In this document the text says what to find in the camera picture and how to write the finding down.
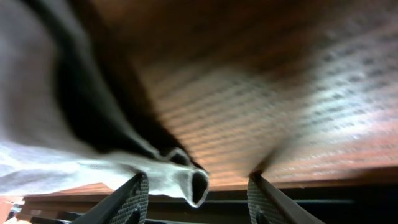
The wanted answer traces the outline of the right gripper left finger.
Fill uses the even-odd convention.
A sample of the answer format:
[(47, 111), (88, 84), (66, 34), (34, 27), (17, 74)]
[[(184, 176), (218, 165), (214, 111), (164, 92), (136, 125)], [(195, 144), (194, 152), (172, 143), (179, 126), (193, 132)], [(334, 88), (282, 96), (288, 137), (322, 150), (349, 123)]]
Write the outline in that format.
[(139, 173), (71, 224), (144, 224), (149, 181)]

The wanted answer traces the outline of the grey cotton shorts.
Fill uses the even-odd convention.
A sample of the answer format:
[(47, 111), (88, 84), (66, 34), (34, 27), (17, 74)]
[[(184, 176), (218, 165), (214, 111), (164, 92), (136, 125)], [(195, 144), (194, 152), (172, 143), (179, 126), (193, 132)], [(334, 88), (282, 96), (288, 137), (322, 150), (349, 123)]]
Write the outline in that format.
[(117, 189), (138, 173), (195, 208), (209, 191), (89, 1), (2, 1), (1, 194)]

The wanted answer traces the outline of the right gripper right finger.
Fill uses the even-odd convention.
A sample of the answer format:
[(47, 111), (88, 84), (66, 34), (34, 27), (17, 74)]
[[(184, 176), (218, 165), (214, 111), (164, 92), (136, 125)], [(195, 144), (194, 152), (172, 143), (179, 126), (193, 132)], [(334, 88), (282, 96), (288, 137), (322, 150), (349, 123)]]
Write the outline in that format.
[(247, 198), (252, 224), (324, 224), (261, 177), (260, 173), (249, 176)]

